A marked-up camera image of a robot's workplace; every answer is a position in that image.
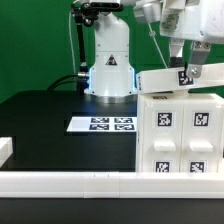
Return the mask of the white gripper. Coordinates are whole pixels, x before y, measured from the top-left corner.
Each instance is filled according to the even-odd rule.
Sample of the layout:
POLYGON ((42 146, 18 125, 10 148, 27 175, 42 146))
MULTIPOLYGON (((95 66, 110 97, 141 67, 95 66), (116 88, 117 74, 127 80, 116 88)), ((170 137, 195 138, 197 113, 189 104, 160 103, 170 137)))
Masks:
POLYGON ((211 50, 210 43, 224 44, 224 0, 164 0, 160 34, 172 37, 170 68, 184 66, 183 39, 193 41, 185 71, 187 77, 199 78, 211 50))

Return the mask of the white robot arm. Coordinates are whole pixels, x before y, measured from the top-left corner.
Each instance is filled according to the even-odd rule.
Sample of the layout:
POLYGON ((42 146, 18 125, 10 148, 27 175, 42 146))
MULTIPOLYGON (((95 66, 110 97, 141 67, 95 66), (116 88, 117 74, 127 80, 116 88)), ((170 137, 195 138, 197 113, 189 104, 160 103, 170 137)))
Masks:
POLYGON ((75 0, 71 15, 90 97, 117 103, 138 93, 224 85, 224 63, 206 62, 212 45, 224 45, 224 0, 75 0), (115 16, 126 6, 138 22, 157 22, 170 39, 163 69, 136 73, 130 65, 129 27, 115 16))

